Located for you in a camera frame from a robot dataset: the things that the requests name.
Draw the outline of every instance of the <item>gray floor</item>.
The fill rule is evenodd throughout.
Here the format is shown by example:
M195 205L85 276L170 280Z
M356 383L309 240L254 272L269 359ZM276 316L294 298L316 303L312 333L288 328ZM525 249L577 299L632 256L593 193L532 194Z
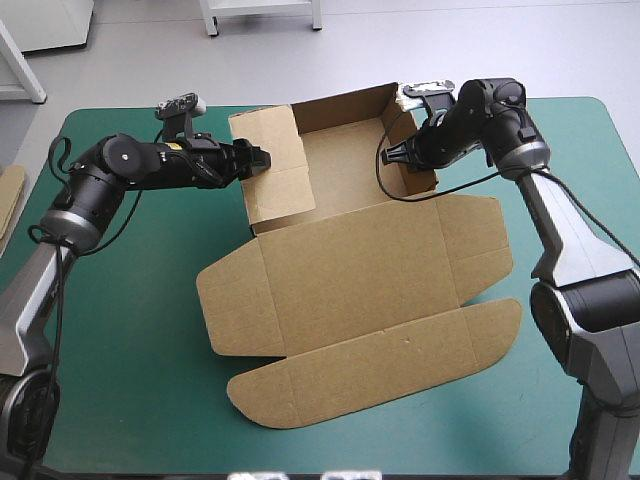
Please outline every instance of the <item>gray floor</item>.
M35 115L0 103L0 142L20 143L31 124L15 157L28 192L78 108L187 91L211 105L273 104L395 80L514 76L532 97L601 99L640 165L640 0L324 0L323 10L321 32L306 17L258 17L222 20L212 39L197 0L96 0L86 49L29 59L49 99Z

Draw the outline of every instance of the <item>white furniture leg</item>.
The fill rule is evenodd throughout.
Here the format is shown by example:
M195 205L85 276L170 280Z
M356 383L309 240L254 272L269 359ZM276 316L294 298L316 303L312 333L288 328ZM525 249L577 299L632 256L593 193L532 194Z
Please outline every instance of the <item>white furniture leg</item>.
M18 86L0 86L0 100L31 99L33 103L44 103L47 94L2 20L0 20L0 55L4 57L7 65L20 82Z
M202 10L202 18L204 19L204 26L207 29L207 35L217 37L218 22L215 17L211 15L209 0L200 0L200 10Z
M320 0L311 0L311 14L313 15L313 29L322 30L322 8Z

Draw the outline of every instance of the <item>cardboard flap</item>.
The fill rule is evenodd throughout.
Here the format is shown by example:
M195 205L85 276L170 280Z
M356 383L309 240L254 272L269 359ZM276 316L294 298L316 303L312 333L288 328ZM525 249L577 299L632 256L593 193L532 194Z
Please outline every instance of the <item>cardboard flap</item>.
M513 268L500 202L492 197L439 197L442 234L460 305Z
M210 266L197 283L214 350L296 355L453 310L505 276L511 254L497 200L440 200L268 232ZM466 237L466 227L475 233ZM243 290L229 295L234 279Z
M0 238L3 238L24 185L24 168L9 165L0 176Z
M260 425L311 425L493 365L521 314L518 302L500 300L422 318L238 375L227 393Z
M233 138L246 138L271 154L271 168L242 182L252 225L316 207L309 166L291 107L263 108L229 117Z
M284 344L258 240L252 240L206 268L196 279L213 349L284 356Z

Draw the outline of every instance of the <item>cardboard piece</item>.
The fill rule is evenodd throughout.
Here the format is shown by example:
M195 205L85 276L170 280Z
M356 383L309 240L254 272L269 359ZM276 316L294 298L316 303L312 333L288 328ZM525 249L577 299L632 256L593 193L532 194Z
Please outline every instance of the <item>cardboard piece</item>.
M291 356L457 309L511 268L498 201L451 195L261 234L197 285L214 351Z
M260 425L311 425L490 367L520 315L518 302L499 300L421 318L243 373L227 393Z
M217 353L285 357L229 382L231 401L257 423L309 425L471 375L516 336L517 302L462 308L511 271L498 201L389 202L378 187L385 129L387 144L417 130L396 89L229 119L234 137L271 153L272 168L243 182L257 238L196 283ZM402 195L437 183L398 165L382 177Z
M0 238L3 238L24 185L24 168L9 165L0 176Z

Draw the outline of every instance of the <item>cardboard box lid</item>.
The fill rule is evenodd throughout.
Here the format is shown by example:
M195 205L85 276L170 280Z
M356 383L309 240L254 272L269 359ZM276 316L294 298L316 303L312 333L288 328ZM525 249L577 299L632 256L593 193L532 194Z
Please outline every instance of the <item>cardboard box lid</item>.
M0 238L7 231L23 185L24 168L19 165L9 165L0 176Z
M267 232L203 270L213 349L292 356L459 308L512 268L499 202L387 202Z
M260 425L310 425L488 368L520 316L518 302L500 300L414 320L237 375L227 393Z

